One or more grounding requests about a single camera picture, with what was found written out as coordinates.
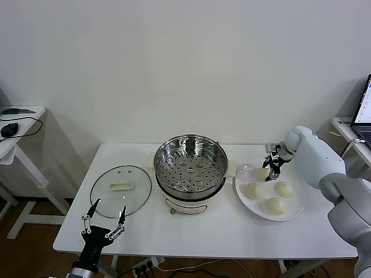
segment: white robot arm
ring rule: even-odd
[[[293,159],[306,182],[335,204],[328,219],[337,234],[357,248],[354,276],[371,277],[371,183],[347,177],[342,158],[304,126],[288,132],[279,144],[267,144],[266,149],[263,167],[271,169],[267,180],[277,179],[281,166]]]

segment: white plate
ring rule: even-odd
[[[303,191],[300,184],[295,183],[295,181],[285,180],[283,174],[280,175],[278,180],[260,182],[256,178],[256,169],[257,168],[252,166],[245,166],[237,171],[235,186],[237,195],[242,203],[253,213],[268,220],[286,221],[297,217],[304,209]],[[283,198],[274,191],[274,186],[280,181],[287,181],[294,188],[294,196],[291,198]],[[246,196],[245,186],[249,182],[256,182],[262,187],[264,196],[261,199],[253,200]],[[288,209],[284,214],[273,215],[268,211],[266,202],[272,197],[278,197],[287,204]]]

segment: wooden floor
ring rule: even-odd
[[[0,277],[58,277],[65,278],[71,269],[71,264],[77,259],[74,254],[60,253],[53,249],[53,242],[58,233],[59,226],[52,225],[31,225],[26,224],[16,240],[6,239],[6,235],[14,224],[16,218],[21,213],[26,202],[20,202],[17,207],[12,207],[5,218],[0,222],[0,247],[1,247],[1,264]],[[33,213],[36,214],[59,214],[57,209],[49,202],[38,202]],[[109,264],[112,256],[103,256]],[[140,262],[140,257],[120,257],[117,270],[122,273],[131,268],[132,265]],[[210,259],[184,259],[184,258],[167,258],[160,265],[162,269],[181,268],[185,266],[197,265]],[[240,260],[255,278],[277,277],[280,274],[277,261],[269,260]],[[331,278],[353,277],[352,271],[355,264],[354,259],[333,260],[323,266],[327,269]],[[225,275],[230,278],[248,277],[246,272],[232,260],[222,260],[213,264],[202,266],[198,269],[205,269],[215,275]],[[154,270],[156,278],[168,278],[173,272],[161,272]],[[131,273],[122,277],[133,277]],[[175,278],[200,278],[211,277],[206,273],[182,274],[179,273]],[[317,277],[326,278],[325,272],[317,269],[317,275],[306,274],[305,278]]]

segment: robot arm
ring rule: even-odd
[[[120,211],[120,219],[117,227],[111,231],[107,228],[90,225],[94,212],[100,203],[98,199],[88,210],[88,213],[82,216],[83,230],[81,236],[85,245],[80,254],[79,260],[72,264],[72,269],[66,278],[94,278],[98,273],[98,262],[102,249],[114,242],[114,240],[124,232],[125,210]]]
[[[266,149],[263,167],[271,169],[267,180],[278,178],[281,166],[293,159],[306,182],[335,204],[328,219],[337,234],[357,248],[354,276],[371,277],[371,183],[347,177],[342,158],[303,126],[288,132],[279,144],[267,144]]]

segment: stainless steel steamer basket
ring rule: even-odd
[[[185,202],[205,200],[216,194],[224,184],[227,167],[222,147],[194,134],[170,139],[159,147],[154,158],[161,189]]]

